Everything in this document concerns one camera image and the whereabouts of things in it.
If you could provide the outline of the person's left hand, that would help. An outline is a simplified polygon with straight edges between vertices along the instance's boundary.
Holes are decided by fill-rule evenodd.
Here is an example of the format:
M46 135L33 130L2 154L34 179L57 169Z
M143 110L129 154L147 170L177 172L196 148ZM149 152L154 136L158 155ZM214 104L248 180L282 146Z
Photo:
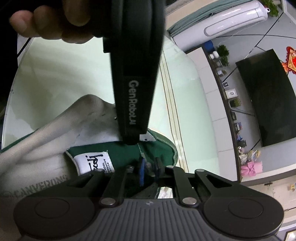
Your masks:
M14 1L10 24L23 37L83 44L106 37L122 1Z

